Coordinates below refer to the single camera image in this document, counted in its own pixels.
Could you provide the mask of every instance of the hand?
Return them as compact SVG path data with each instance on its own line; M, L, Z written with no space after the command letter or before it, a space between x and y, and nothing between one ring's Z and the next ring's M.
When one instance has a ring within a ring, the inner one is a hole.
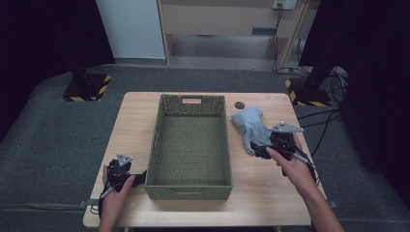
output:
M295 140L295 145L302 151L302 144L296 133L293 133L293 138ZM281 166L290 182L296 187L299 194L302 195L306 191L317 189L316 184L311 178L308 166L304 162L294 158L293 156L292 160L287 160L279 152L269 147L266 151L269 155L271 155L272 159L277 162L277 165Z
M107 167L103 167L102 180L104 184L107 179ZM117 224L118 217L121 215L121 211L126 203L127 196L132 187L133 180L135 176L131 175L127 181L124 183L123 188L120 192L115 189L107 195L102 202L102 215L100 221L99 231L114 231L115 225Z

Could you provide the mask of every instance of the basket handle hole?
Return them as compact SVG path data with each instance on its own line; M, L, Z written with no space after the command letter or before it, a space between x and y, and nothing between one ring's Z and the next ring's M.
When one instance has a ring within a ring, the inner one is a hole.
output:
M202 99L182 99L182 103L202 103Z

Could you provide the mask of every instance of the wooden table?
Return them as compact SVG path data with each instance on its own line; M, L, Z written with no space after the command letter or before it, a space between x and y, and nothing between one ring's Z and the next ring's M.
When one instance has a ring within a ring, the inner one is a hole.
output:
M151 142L156 124L160 94L153 92L127 93L111 134L91 198L103 190L103 164L116 159L117 153L133 157L131 173L142 173L148 166ZM238 112L235 102L246 107L259 105L262 122L270 127L284 121L299 126L295 112L285 94L251 93L167 93L224 95L226 103L229 149L233 189L226 201L152 201L144 186L133 188L120 217L120 227L184 227L184 226L267 226L310 225L304 201L280 167L271 159L248 155L242 136L234 127L231 115ZM299 134L304 151L308 146ZM87 227L98 227L99 217L87 209Z

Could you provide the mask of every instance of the wall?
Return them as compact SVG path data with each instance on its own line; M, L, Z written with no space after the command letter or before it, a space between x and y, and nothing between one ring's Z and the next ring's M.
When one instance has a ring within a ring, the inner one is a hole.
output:
M156 0L97 0L115 58L165 59Z

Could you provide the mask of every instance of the green plastic basket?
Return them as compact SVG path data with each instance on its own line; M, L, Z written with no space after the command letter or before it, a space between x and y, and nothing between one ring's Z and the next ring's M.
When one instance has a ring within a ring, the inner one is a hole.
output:
M152 200L226 200L224 96L161 95L145 189Z

